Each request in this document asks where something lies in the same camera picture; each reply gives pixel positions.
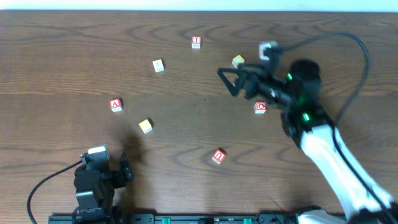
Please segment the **red letter I block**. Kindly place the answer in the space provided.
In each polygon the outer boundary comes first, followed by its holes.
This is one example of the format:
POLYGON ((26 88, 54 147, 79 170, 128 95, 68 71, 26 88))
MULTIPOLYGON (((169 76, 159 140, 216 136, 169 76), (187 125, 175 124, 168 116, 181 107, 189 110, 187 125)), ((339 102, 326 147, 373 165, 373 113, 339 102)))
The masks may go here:
POLYGON ((201 48, 201 37, 200 36, 193 36, 192 37, 192 48, 193 49, 200 49, 201 48))

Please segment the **red letter A block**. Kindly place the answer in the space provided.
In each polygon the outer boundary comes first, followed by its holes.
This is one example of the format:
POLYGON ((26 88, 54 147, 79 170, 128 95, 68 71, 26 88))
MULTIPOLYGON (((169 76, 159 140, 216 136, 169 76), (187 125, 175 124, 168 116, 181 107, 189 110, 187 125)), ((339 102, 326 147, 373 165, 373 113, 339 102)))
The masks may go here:
POLYGON ((123 110, 122 102, 120 98, 116 98, 109 101, 109 107, 112 112, 119 112, 123 110))

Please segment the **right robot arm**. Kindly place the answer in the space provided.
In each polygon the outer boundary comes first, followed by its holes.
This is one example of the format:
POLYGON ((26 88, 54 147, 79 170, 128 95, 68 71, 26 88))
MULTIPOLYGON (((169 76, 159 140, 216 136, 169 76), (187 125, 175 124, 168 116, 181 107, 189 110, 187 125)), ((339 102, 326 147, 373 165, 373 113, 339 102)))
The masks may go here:
POLYGON ((338 197, 349 223, 378 219, 397 223, 397 203, 380 187, 348 150, 333 121, 319 102, 320 67, 311 60, 296 60, 282 80, 275 65, 243 63, 219 68, 218 75, 232 96, 244 90, 247 99, 259 95, 281 110, 282 127, 322 172, 338 197))

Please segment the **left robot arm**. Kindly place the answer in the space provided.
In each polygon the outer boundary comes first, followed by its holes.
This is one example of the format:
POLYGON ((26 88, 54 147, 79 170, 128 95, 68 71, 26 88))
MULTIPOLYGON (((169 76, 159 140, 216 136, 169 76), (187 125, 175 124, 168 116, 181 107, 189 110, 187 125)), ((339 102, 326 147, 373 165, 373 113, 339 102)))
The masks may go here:
POLYGON ((113 205, 115 190, 133 180, 127 154, 121 154, 119 168, 115 170, 109 168, 109 159, 104 151, 84 153, 81 161, 74 180, 79 223, 127 223, 125 214, 113 205))

